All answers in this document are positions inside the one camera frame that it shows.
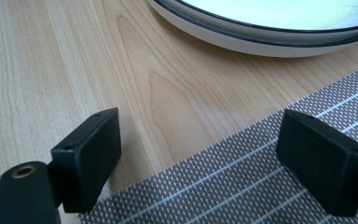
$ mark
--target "black rim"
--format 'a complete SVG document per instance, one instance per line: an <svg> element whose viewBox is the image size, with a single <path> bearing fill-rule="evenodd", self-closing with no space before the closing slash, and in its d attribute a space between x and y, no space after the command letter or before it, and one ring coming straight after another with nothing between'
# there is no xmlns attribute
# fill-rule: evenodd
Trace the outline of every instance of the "black rim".
<svg viewBox="0 0 358 224"><path fill-rule="evenodd" d="M358 42L358 37L355 38L349 38L346 40L341 40L341 41L337 41L337 42L333 42L333 43L329 43L329 44L317 44L317 45L288 45L288 44L279 44L279 43L269 43L269 42L265 42L265 41L259 41L259 40L254 40L254 39L250 39L250 38L246 38L243 36L238 36L238 35L233 35L227 32L223 32L221 30L215 29L213 27L207 26L205 24L202 24L200 22L197 21L192 21L190 18L179 14L177 11L175 11L174 9L166 6L164 3L162 3L160 0L154 0L159 6L165 8L167 11L171 12L173 15L183 19L184 21L188 21L190 23L193 23L199 27L202 27L204 29L210 30L212 32L218 33L220 35L226 35L232 38L236 38L236 39L240 39L240 40L244 40L244 41L249 41L249 42L254 42L257 44L264 44L264 45L270 45L270 46L278 46L278 47L287 47L287 48L307 48L307 49L312 49L312 48L326 48L326 47L336 47L336 46L341 46L341 45L347 45L347 44L351 44L354 42ZM275 29L275 28L271 28L271 29L266 29L266 30L274 30L274 31L280 31L280 29ZM293 33L311 33L311 31L301 31L301 32L293 32Z"/></svg>
<svg viewBox="0 0 358 224"><path fill-rule="evenodd" d="M251 23L247 23L247 22L242 22L242 21L235 21L226 17L222 17L216 14L213 14L211 12L205 11L201 8L198 7L194 7L186 2L183 2L182 0L174 0L175 2L184 5L185 7L189 7L193 10L196 10L200 13L206 14L210 17L213 17L215 19L218 20L222 20L222 21L227 21L227 22L232 22L238 25L242 25L242 26L247 26L247 27L252 27L252 28L257 28L257 29L263 29L263 30L270 30L270 31L278 31L278 32L284 32L284 33L295 33L295 34L327 34L327 33L338 33L338 32L346 32L346 31L354 31L354 30L358 30L358 26L353 26L353 27L348 27L348 28L339 28L339 29L330 29L330 30L295 30L295 29L283 29L283 28L274 28L274 27L269 27L269 26L262 26L262 25L256 25L256 24L251 24Z"/></svg>

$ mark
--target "wood grain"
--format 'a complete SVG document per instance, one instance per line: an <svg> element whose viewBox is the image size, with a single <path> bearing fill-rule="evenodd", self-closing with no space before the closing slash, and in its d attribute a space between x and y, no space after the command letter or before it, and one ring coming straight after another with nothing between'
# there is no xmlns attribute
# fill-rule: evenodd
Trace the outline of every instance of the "wood grain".
<svg viewBox="0 0 358 224"><path fill-rule="evenodd" d="M0 1L0 174L49 162L89 115L118 107L112 193L356 69L358 45L300 59L242 54L182 32L145 0Z"/></svg>

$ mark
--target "placemat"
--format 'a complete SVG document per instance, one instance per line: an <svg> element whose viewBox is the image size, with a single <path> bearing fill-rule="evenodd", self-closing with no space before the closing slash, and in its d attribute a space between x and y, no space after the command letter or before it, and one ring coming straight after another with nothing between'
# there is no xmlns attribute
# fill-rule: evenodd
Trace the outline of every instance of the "placemat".
<svg viewBox="0 0 358 224"><path fill-rule="evenodd" d="M358 71L286 108L358 141ZM278 161L283 110L80 215L82 223L358 223L331 217Z"/></svg>

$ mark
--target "wooden table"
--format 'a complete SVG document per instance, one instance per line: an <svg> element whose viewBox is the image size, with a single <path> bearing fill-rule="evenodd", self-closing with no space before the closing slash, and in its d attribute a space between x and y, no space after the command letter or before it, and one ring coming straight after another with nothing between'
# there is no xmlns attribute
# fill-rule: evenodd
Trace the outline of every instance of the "wooden table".
<svg viewBox="0 0 358 224"><path fill-rule="evenodd" d="M146 0L0 0L0 175L118 107L115 192L358 69L358 45L277 59L205 43ZM62 215L64 222L76 222Z"/></svg>

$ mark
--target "black plastic part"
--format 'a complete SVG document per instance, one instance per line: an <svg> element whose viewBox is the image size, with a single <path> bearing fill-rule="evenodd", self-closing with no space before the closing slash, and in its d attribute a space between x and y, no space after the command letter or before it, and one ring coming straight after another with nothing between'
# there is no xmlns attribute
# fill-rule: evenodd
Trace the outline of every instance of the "black plastic part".
<svg viewBox="0 0 358 224"><path fill-rule="evenodd" d="M285 110L276 151L327 214L356 215L358 142L315 117Z"/></svg>
<svg viewBox="0 0 358 224"><path fill-rule="evenodd" d="M90 116L51 150L56 204L67 213L92 209L121 156L117 108Z"/></svg>
<svg viewBox="0 0 358 224"><path fill-rule="evenodd" d="M26 162L1 176L0 224L4 223L60 223L45 163Z"/></svg>

